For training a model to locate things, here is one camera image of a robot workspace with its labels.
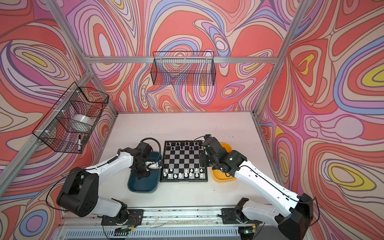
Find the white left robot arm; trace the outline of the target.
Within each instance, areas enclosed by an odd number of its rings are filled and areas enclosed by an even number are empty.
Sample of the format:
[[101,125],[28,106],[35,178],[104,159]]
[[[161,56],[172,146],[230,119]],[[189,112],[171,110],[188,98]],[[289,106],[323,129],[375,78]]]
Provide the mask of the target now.
[[136,148],[119,149],[114,157],[100,164],[72,169],[57,197],[57,205],[78,217],[107,216],[120,222],[128,218],[127,205],[121,201],[99,195],[99,188],[106,180],[125,169],[134,172],[137,179],[150,175],[147,158],[153,148],[140,142]]

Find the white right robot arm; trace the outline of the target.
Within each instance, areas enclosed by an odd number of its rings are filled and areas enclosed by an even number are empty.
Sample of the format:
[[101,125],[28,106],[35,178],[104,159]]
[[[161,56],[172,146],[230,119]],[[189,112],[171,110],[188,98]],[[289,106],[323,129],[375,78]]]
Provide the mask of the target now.
[[242,198],[234,208],[238,220],[269,224],[278,228],[289,240],[304,239],[314,219],[314,198],[286,189],[258,170],[240,152],[228,152],[211,135],[204,136],[202,146],[201,164],[248,184],[269,201],[266,205]]

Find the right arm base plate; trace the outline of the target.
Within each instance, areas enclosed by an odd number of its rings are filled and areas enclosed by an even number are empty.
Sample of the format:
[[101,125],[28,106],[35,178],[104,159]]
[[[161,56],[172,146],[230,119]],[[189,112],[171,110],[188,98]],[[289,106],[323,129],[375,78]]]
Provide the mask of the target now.
[[250,220],[240,211],[235,210],[234,208],[222,208],[221,213],[218,214],[218,217],[222,219],[223,224],[225,225],[246,225],[252,224],[258,226],[261,224],[261,221]]

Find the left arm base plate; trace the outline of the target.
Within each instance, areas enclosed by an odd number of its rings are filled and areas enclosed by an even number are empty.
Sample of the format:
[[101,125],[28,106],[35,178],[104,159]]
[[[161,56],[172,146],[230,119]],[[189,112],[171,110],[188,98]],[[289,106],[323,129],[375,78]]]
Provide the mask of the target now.
[[131,226],[136,227],[142,224],[144,215],[143,209],[123,210],[116,217],[102,217],[102,226]]

